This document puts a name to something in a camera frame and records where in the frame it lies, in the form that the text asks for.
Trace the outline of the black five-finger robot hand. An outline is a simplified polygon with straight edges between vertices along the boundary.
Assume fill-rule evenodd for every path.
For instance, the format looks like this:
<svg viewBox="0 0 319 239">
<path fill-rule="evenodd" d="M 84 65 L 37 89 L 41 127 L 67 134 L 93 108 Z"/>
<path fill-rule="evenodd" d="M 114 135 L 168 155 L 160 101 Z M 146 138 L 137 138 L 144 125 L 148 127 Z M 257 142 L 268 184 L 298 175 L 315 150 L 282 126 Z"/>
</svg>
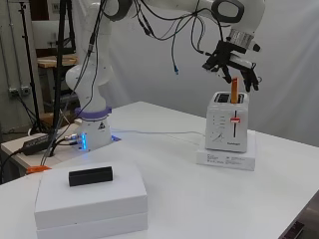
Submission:
<svg viewBox="0 0 319 239">
<path fill-rule="evenodd" d="M 244 54 L 246 50 L 228 41 L 219 40 L 215 50 L 209 55 L 209 58 L 202 67 L 207 71 L 217 73 L 229 84 L 232 82 L 232 76 L 229 73 L 229 68 L 233 68 L 240 72 L 243 78 L 245 90 L 248 93 L 251 89 L 258 91 L 259 78 L 254 72 L 256 64 L 240 58 L 235 55 L 234 52 Z"/>
</svg>

